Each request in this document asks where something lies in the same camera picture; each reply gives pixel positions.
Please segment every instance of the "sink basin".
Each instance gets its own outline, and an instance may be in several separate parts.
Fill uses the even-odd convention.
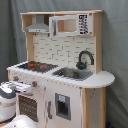
[[[79,70],[74,68],[61,68],[60,70],[55,71],[52,75],[57,77],[73,79],[78,81],[83,81],[89,76],[93,75],[91,71]]]

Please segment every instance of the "knob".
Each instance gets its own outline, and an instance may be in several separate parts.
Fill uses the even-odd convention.
[[[37,82],[36,82],[36,81],[33,81],[33,82],[32,82],[32,86],[33,86],[33,87],[36,87],[36,86],[37,86]]]
[[[18,76],[13,77],[13,81],[18,81],[18,80],[19,80]]]

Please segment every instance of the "stove burner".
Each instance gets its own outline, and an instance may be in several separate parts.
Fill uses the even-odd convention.
[[[40,62],[35,62],[31,61],[25,64],[22,64],[20,66],[17,66],[18,68],[23,68],[26,70],[32,70],[36,72],[47,72],[55,67],[58,67],[57,65],[52,65],[52,64],[46,64],[46,63],[40,63]]]

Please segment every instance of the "white tile backsplash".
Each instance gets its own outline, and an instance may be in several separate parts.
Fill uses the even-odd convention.
[[[76,67],[79,53],[88,50],[94,55],[95,37],[64,37],[50,39],[48,34],[33,35],[35,61]],[[88,55],[82,56],[87,69],[94,69]]]

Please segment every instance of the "cabinet door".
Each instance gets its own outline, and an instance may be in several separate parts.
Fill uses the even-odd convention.
[[[79,88],[46,82],[47,128],[82,128],[82,98]]]

